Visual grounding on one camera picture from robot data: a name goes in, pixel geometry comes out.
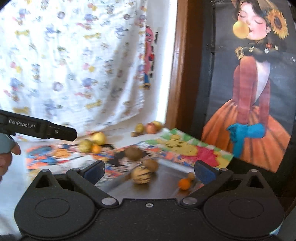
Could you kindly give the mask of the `person's left hand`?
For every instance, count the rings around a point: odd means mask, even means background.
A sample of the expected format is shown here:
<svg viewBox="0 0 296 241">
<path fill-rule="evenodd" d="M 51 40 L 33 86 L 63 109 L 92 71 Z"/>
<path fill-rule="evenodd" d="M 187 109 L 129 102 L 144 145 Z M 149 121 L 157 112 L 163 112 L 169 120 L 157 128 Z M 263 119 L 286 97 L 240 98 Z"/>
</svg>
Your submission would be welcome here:
<svg viewBox="0 0 296 241">
<path fill-rule="evenodd" d="M 4 174 L 7 173 L 8 168 L 11 165 L 13 154 L 17 156 L 21 154 L 20 146 L 17 143 L 10 152 L 1 154 L 0 156 L 0 180 L 3 179 Z"/>
</svg>

